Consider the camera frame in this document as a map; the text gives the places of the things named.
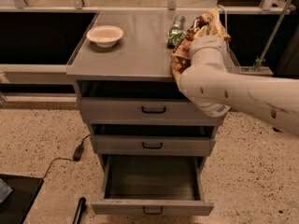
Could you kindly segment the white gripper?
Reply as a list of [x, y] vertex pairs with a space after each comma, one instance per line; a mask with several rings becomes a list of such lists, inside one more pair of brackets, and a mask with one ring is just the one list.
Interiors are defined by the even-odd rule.
[[193, 66], [212, 65], [224, 67], [227, 46], [225, 41], [215, 35], [205, 35], [193, 40], [190, 58]]

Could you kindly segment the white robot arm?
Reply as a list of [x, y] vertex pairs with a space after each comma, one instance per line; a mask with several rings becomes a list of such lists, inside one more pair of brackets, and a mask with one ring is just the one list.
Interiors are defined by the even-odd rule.
[[195, 105], [228, 105], [299, 134], [299, 80], [230, 73], [224, 65], [225, 55], [226, 44], [217, 36], [193, 40], [191, 66], [180, 77], [180, 91]]

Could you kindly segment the black robot base panel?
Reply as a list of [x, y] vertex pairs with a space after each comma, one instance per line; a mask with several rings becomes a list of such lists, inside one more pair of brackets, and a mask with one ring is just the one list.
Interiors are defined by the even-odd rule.
[[12, 192], [0, 204], [0, 224], [23, 224], [44, 180], [3, 174], [0, 174], [0, 178], [12, 188]]

